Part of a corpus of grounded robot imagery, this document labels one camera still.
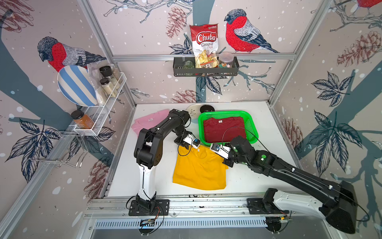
yellow t-shirt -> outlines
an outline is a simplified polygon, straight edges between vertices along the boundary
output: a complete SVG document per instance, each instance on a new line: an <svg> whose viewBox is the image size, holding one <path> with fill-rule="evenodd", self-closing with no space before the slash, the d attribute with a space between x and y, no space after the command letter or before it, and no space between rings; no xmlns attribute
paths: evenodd
<svg viewBox="0 0 382 239"><path fill-rule="evenodd" d="M179 147L181 155L187 154L189 148ZM225 188L225 170L223 158L208 147L192 148L187 156L176 160L173 183L201 190L217 190Z"/></svg>

white table surface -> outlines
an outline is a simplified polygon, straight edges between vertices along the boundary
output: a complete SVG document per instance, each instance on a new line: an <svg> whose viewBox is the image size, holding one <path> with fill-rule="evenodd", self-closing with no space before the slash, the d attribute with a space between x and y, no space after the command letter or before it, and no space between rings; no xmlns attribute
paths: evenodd
<svg viewBox="0 0 382 239"><path fill-rule="evenodd" d="M185 110L192 104L139 104L135 110L133 123L137 118L163 109ZM259 133L259 140L271 153L295 165L266 102L219 102L208 104L212 105L216 111L243 110L250 113ZM193 132L196 137L199 137L197 124L191 123L187 130ZM133 155L137 138L135 132L130 129L108 197L133 196L139 191L139 167ZM234 164L233 168L229 168L226 171L227 186L222 190L206 191L175 184L172 182L178 156L177 145L174 143L175 138L175 133L171 132L163 141L163 156L157 165L155 177L157 195L252 193L265 192L268 188L276 188L282 191L299 191L297 188L281 180L255 173L243 164ZM264 149L259 142L252 144L252 146L256 150Z"/></svg>

red t-shirt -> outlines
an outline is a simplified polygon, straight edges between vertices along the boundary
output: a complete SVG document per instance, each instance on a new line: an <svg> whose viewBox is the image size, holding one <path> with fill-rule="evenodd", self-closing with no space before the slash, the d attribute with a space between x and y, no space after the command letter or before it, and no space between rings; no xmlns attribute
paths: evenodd
<svg viewBox="0 0 382 239"><path fill-rule="evenodd" d="M218 143L222 141L224 132L233 126L242 128L231 128L225 132L223 142L230 142L234 137L241 135L246 138L244 120L242 117L229 117L225 119L209 118L203 122L204 139L208 143Z"/></svg>

white plate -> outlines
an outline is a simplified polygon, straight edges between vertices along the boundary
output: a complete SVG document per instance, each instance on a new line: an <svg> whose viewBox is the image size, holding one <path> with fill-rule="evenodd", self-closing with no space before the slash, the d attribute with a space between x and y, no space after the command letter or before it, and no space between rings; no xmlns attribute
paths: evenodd
<svg viewBox="0 0 382 239"><path fill-rule="evenodd" d="M202 107L204 104L192 104L187 107L186 111L191 116L191 122L197 124L197 119L199 118L200 113L200 107Z"/></svg>

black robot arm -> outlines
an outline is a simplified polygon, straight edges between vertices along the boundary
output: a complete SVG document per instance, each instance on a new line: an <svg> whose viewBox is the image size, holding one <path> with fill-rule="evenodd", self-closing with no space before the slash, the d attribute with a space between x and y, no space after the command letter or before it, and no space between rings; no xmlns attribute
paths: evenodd
<svg viewBox="0 0 382 239"><path fill-rule="evenodd" d="M249 141L241 136L225 146L231 150L224 164L230 167L233 163L246 164L256 173L280 179L301 189L322 202L319 211L330 225L346 233L355 233L357 199L353 185L344 181L337 184L316 177L268 151L255 150Z"/></svg>
<svg viewBox="0 0 382 239"><path fill-rule="evenodd" d="M177 138L174 143L188 149L187 142L183 141L188 134L192 134L185 130L185 123L190 119L187 111L179 111L173 109L169 112L166 119L151 129L143 128L138 135L137 144L135 145L134 157L139 165L144 165L151 169L157 166L162 158L163 139L170 133L175 132Z"/></svg>

